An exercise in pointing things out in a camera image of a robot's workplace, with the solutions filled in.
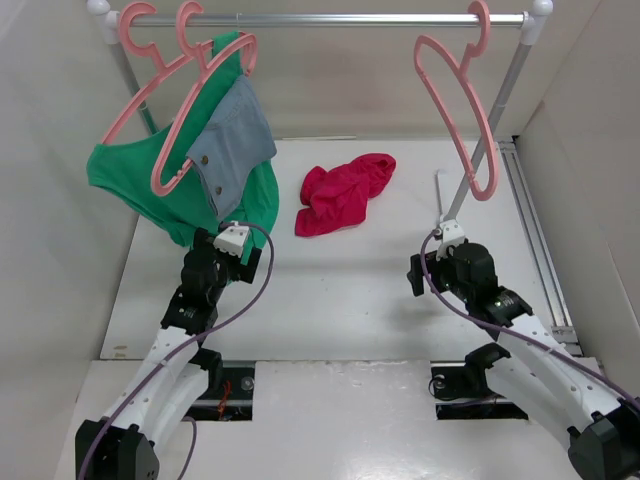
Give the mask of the red t shirt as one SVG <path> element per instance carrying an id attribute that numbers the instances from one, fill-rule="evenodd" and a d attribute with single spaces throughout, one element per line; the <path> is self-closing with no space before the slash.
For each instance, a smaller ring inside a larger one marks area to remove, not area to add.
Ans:
<path id="1" fill-rule="evenodd" d="M 316 237 L 361 224 L 369 200 L 384 191 L 395 169 L 396 159 L 385 153 L 367 153 L 331 170 L 315 166 L 301 185 L 295 235 Z"/>

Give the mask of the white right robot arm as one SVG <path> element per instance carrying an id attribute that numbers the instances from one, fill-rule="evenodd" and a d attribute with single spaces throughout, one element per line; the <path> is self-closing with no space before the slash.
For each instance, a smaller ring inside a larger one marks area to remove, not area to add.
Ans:
<path id="1" fill-rule="evenodd" d="M 433 368 L 437 399 L 501 396 L 558 441 L 580 478 L 638 474 L 638 398 L 571 356 L 531 306 L 499 284 L 484 246 L 422 250 L 411 256 L 407 279 L 414 296 L 453 294 L 464 304 L 459 316 L 491 338 L 463 364 Z"/>

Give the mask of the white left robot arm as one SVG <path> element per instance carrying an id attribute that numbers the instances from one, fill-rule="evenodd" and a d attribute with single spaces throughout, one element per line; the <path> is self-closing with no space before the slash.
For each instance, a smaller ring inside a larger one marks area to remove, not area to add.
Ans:
<path id="1" fill-rule="evenodd" d="M 86 420 L 75 435 L 78 479 L 156 479 L 159 454 L 201 396 L 222 387 L 220 353 L 205 348 L 206 338 L 224 328 L 218 303 L 234 282 L 251 284 L 261 249 L 261 226 L 233 221 L 215 233 L 196 230 L 186 253 L 181 280 L 153 343 L 133 379 L 97 421 Z"/>

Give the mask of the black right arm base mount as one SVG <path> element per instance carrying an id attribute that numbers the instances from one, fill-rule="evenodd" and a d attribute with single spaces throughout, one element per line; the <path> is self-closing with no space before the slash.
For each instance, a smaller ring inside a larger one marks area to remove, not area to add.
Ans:
<path id="1" fill-rule="evenodd" d="M 431 363 L 428 391 L 436 400 L 438 420 L 528 420 L 512 402 L 492 391 L 486 372 L 507 351 L 489 343 L 469 353 L 463 361 Z"/>

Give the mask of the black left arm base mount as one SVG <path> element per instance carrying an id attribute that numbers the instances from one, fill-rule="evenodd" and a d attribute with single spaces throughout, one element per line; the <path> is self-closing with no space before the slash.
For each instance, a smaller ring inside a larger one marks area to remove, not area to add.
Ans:
<path id="1" fill-rule="evenodd" d="M 251 421 L 255 367 L 253 361 L 225 360 L 219 385 L 202 394 L 187 410 L 186 416 L 205 422 Z"/>

